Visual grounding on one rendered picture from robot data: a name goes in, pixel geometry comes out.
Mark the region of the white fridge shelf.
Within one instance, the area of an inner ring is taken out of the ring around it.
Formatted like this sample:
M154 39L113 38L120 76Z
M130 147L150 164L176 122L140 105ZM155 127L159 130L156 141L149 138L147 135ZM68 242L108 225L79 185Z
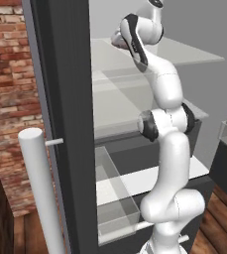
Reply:
M153 167L97 182L97 205L150 191L156 183L158 171L158 167Z

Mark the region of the clear glass fridge shelf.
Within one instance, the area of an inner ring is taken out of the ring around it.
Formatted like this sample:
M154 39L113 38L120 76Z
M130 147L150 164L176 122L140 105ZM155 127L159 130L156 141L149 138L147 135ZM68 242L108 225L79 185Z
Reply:
M142 74L92 73L94 138L136 132L141 112L156 109L151 88Z
M223 61L222 57L169 38L162 38L157 45L146 46L146 49L174 65ZM136 69L131 55L125 50L113 47L109 38L91 40L91 66L93 71Z

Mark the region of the dark fridge drawer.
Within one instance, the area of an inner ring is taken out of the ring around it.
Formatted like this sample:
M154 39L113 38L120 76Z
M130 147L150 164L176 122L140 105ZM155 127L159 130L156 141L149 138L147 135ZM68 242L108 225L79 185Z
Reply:
M95 146L104 146L118 172L126 175L159 164L160 144L143 137L137 122L95 130Z

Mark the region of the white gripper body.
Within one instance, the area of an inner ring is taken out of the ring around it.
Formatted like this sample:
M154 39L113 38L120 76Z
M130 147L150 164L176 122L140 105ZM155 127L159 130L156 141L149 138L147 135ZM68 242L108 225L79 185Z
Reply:
M111 37L111 44L119 49L129 50L129 34L128 31L118 28Z

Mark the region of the dark grey fridge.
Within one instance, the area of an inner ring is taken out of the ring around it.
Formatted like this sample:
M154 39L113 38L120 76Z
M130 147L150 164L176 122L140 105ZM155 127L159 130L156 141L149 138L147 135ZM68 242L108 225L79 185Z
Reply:
M109 38L111 41L111 37L113 33L119 28L122 19L131 13L136 13L144 5L145 1L146 0L89 0L91 40ZM186 83L182 81L182 77L188 71L196 72L202 66L211 67L219 62L221 61L210 63L191 63L183 65L174 65L172 63L177 70L181 82L182 93L184 89L187 87ZM142 74L137 69L137 67L136 69L130 68L130 69L113 69L101 71L107 71L111 75ZM207 115L205 112L203 112L198 107L193 105L186 98L184 93L183 93L183 102L189 107L189 109L192 111L195 117L194 127L186 134L190 147L190 167L189 167L189 180L190 180L192 177L200 177L206 174L207 172L206 167L203 166L193 155L196 139L199 134L200 124L202 120L206 118ZM142 199L150 191L132 196L139 210ZM145 219L143 218L140 210L139 222L142 221L145 221ZM145 228L136 231L136 233L133 235L99 246L102 248L104 254L140 254L143 245L151 238L153 229L154 227ZM182 247L181 254L187 254L186 249L183 246L181 247Z

